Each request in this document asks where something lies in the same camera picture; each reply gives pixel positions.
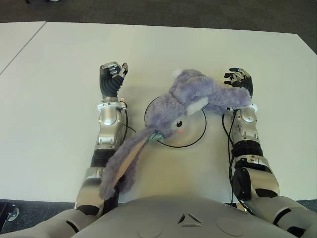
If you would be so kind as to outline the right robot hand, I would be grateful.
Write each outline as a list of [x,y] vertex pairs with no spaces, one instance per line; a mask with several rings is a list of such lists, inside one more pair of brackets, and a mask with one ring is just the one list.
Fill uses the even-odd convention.
[[224,74],[224,84],[237,88],[245,88],[249,91],[250,97],[253,96],[253,82],[252,77],[242,68],[233,67],[229,72]]

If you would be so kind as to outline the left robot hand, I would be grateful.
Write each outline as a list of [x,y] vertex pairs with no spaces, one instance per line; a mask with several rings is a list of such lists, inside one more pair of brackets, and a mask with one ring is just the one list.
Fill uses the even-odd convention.
[[103,99],[107,97],[117,97],[124,78],[128,73],[128,64],[125,62],[119,65],[112,61],[100,66],[100,90]]

